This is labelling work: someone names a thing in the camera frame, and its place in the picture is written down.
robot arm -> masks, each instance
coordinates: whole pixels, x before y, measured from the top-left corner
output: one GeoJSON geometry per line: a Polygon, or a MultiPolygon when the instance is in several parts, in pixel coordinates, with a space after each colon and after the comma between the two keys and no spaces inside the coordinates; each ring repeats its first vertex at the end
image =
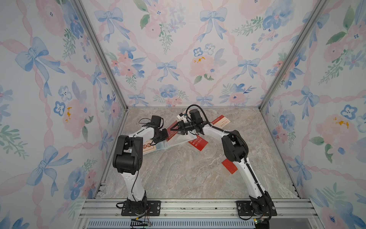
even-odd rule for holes
{"type": "Polygon", "coordinates": [[[200,108],[206,120],[203,120],[197,109],[193,109],[189,112],[189,116],[187,115],[187,112],[184,115],[180,114],[180,117],[178,117],[180,121],[173,126],[171,130],[180,131],[181,134],[187,134],[189,131],[195,131],[197,134],[201,133],[209,135],[217,140],[221,140],[225,156],[236,165],[248,187],[250,194],[249,198],[251,200],[250,210],[252,210],[253,214],[256,215],[269,213],[269,218],[267,220],[269,220],[272,215],[277,215],[269,193],[258,181],[257,176],[250,165],[248,160],[248,146],[240,133],[236,130],[227,131],[212,125],[208,122],[206,114],[202,108],[195,104],[194,106],[200,108]]]}
{"type": "Polygon", "coordinates": [[[164,120],[162,124],[161,120],[161,117],[153,115],[151,122],[143,125],[140,130],[130,135],[120,135],[117,139],[112,164],[121,173],[128,190],[122,213],[125,211],[141,215],[146,211],[146,191],[141,176],[138,176],[142,165],[142,147],[149,139],[156,144],[168,138],[167,129],[161,129],[164,125],[164,120]]]}
{"type": "MultiPolygon", "coordinates": [[[[203,127],[203,133],[204,133],[204,135],[208,135],[217,140],[222,141],[223,146],[231,144],[231,140],[230,140],[228,133],[224,133],[220,130],[214,129],[209,124],[206,124],[203,127]]],[[[224,146],[224,152],[226,152],[225,153],[226,157],[230,157],[230,152],[231,152],[230,149],[225,149],[225,146],[224,146]]],[[[247,187],[249,190],[249,195],[252,197],[262,196],[262,193],[261,193],[258,185],[261,187],[263,192],[265,191],[265,189],[261,185],[261,183],[257,180],[257,176],[255,175],[253,170],[251,170],[251,171],[254,176],[251,174],[251,171],[250,171],[251,167],[250,167],[249,159],[246,158],[246,161],[240,160],[240,162],[235,160],[235,158],[230,158],[229,160],[235,164],[235,166],[238,168],[240,174],[242,175],[243,179],[245,180],[245,183],[247,184],[247,187]]]]}

aluminum frame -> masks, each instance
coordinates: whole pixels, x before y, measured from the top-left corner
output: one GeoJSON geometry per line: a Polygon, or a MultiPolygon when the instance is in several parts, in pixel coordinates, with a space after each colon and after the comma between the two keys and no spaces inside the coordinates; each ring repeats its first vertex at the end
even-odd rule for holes
{"type": "MultiPolygon", "coordinates": [[[[154,218],[221,218],[237,219],[238,209],[235,201],[250,199],[151,199],[160,200],[160,216],[154,218]]],[[[131,218],[121,216],[116,203],[125,199],[87,199],[77,220],[75,228],[86,228],[89,219],[131,218]]],[[[277,216],[272,218],[307,218],[313,228],[323,228],[310,199],[273,199],[277,216]]]]}

blue flower pattern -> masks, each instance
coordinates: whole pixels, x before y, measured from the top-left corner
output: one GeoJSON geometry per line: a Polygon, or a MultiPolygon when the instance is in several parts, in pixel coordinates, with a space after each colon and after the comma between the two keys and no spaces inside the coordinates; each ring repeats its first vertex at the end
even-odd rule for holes
{"type": "Polygon", "coordinates": [[[193,54],[194,54],[194,56],[202,56],[203,51],[200,47],[198,47],[198,48],[193,50],[193,54]]]}
{"type": "MultiPolygon", "coordinates": [[[[27,229],[29,227],[29,223],[23,223],[23,217],[17,219],[11,229],[27,229]]],[[[10,211],[6,214],[3,220],[0,221],[0,229],[10,229],[11,221],[10,221],[10,211]]]]}
{"type": "Polygon", "coordinates": [[[295,115],[290,110],[284,110],[280,116],[280,123],[287,132],[293,131],[296,124],[295,115]]]}
{"type": "Polygon", "coordinates": [[[178,95],[178,89],[176,86],[172,85],[172,84],[168,84],[168,85],[163,85],[160,89],[160,95],[163,98],[173,98],[174,96],[178,95]]]}
{"type": "MultiPolygon", "coordinates": [[[[114,91],[112,91],[112,96],[111,95],[107,95],[107,100],[104,101],[104,107],[107,111],[110,111],[112,108],[112,103],[116,101],[116,94],[114,91]]],[[[112,114],[108,115],[108,124],[114,125],[114,119],[112,117],[112,114]]]]}
{"type": "Polygon", "coordinates": [[[211,56],[213,54],[214,49],[215,46],[212,43],[209,43],[205,45],[205,49],[203,51],[207,53],[209,56],[211,56]]]}
{"type": "Polygon", "coordinates": [[[77,167],[72,171],[67,179],[64,186],[64,199],[75,200],[79,197],[81,188],[85,184],[85,169],[82,167],[77,167]]]}
{"type": "Polygon", "coordinates": [[[281,0],[278,7],[271,6],[266,11],[266,18],[263,20],[263,29],[278,29],[285,26],[294,16],[294,3],[292,0],[281,0]]]}
{"type": "Polygon", "coordinates": [[[345,65],[349,65],[350,66],[350,70],[356,66],[356,67],[359,67],[360,66],[360,63],[361,61],[364,60],[364,57],[365,57],[365,54],[362,54],[362,50],[359,51],[356,55],[351,55],[351,60],[347,60],[344,64],[345,65]]]}
{"type": "Polygon", "coordinates": [[[169,31],[176,33],[177,29],[179,29],[179,26],[177,24],[177,20],[174,19],[174,21],[173,21],[173,19],[170,19],[169,31]]]}
{"type": "Polygon", "coordinates": [[[352,107],[347,104],[344,109],[341,111],[341,115],[349,120],[353,120],[356,118],[357,107],[352,107]]]}
{"type": "Polygon", "coordinates": [[[132,54],[132,52],[136,51],[136,47],[131,46],[127,43],[127,41],[123,41],[123,42],[118,42],[118,50],[124,55],[126,52],[128,53],[128,57],[130,59],[133,59],[134,56],[132,54]]]}
{"type": "Polygon", "coordinates": [[[72,94],[69,92],[67,86],[61,86],[59,89],[59,96],[61,96],[61,100],[66,102],[72,99],[72,94]]]}
{"type": "Polygon", "coordinates": [[[55,102],[55,107],[53,108],[53,111],[58,114],[59,116],[63,116],[65,112],[66,105],[64,102],[55,102]]]}
{"type": "Polygon", "coordinates": [[[79,37],[84,34],[84,29],[80,24],[79,18],[71,5],[71,2],[67,1],[62,5],[64,12],[65,22],[70,26],[70,29],[74,36],[79,39],[79,37]]]}
{"type": "Polygon", "coordinates": [[[1,84],[0,84],[0,103],[2,103],[3,100],[13,101],[13,98],[11,97],[12,95],[13,95],[12,90],[4,91],[3,86],[1,86],[1,84]]]}
{"type": "Polygon", "coordinates": [[[3,117],[9,117],[10,113],[5,111],[8,109],[9,104],[4,104],[0,106],[0,122],[3,120],[3,117]]]}
{"type": "Polygon", "coordinates": [[[356,119],[357,122],[357,129],[361,133],[366,133],[366,113],[363,114],[363,116],[358,116],[356,119]]]}
{"type": "Polygon", "coordinates": [[[292,85],[291,80],[296,79],[296,75],[302,75],[304,74],[300,69],[298,69],[296,66],[299,65],[300,61],[305,61],[306,60],[306,56],[305,56],[305,51],[306,51],[306,46],[302,47],[302,49],[299,51],[299,53],[297,54],[297,60],[295,61],[295,68],[293,68],[292,71],[289,71],[289,76],[288,79],[285,81],[284,86],[286,89],[288,89],[289,86],[292,85]]]}

black cable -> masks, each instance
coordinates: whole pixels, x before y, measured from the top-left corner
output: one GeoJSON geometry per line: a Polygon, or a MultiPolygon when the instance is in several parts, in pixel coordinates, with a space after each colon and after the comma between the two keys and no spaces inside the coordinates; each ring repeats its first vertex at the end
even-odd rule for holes
{"type": "Polygon", "coordinates": [[[239,216],[239,218],[240,218],[240,219],[242,219],[242,220],[244,220],[244,221],[247,221],[247,220],[250,220],[253,216],[254,216],[254,210],[253,210],[253,213],[252,213],[252,215],[251,215],[251,217],[250,217],[250,218],[248,218],[248,219],[243,219],[241,216],[239,216]]]}
{"type": "Polygon", "coordinates": [[[139,123],[139,124],[147,124],[147,123],[141,122],[141,120],[143,120],[143,119],[148,119],[148,120],[150,120],[150,121],[151,121],[151,119],[149,119],[149,118],[142,118],[142,119],[140,119],[140,121],[138,121],[138,123],[139,123]]]}
{"type": "Polygon", "coordinates": [[[133,194],[132,190],[134,189],[134,186],[135,186],[135,183],[136,183],[136,180],[137,180],[137,177],[138,177],[139,171],[140,171],[140,170],[138,170],[138,171],[137,171],[136,179],[135,179],[134,184],[132,185],[132,188],[131,188],[132,197],[134,198],[135,202],[136,202],[136,199],[135,199],[135,197],[134,197],[134,194],[133,194]]]}
{"type": "Polygon", "coordinates": [[[124,204],[124,202],[116,203],[116,207],[117,207],[117,208],[119,208],[119,209],[122,209],[122,208],[123,208],[123,206],[122,206],[122,207],[118,207],[118,205],[119,205],[119,204],[124,204]]]}
{"type": "Polygon", "coordinates": [[[162,123],[161,127],[159,127],[159,129],[161,129],[164,126],[164,119],[163,118],[161,118],[161,119],[162,119],[163,123],[162,123]]]}

marble floor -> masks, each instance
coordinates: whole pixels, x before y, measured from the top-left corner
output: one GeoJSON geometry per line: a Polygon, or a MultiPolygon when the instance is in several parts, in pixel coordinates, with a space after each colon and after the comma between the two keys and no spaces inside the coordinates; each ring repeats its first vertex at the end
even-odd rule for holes
{"type": "MultiPolygon", "coordinates": [[[[164,128],[184,108],[130,108],[122,134],[140,129],[141,118],[159,115],[164,128]]],[[[227,130],[238,130],[249,147],[248,158],[259,181],[273,199],[297,198],[291,179],[256,108],[204,108],[210,121],[224,115],[231,122],[227,130]]],[[[209,143],[199,151],[189,143],[144,155],[140,176],[149,199],[237,199],[249,193],[240,173],[231,174],[221,162],[226,159],[220,141],[205,135],[209,143]]],[[[102,198],[124,199],[127,189],[122,176],[110,166],[102,198]]]]}

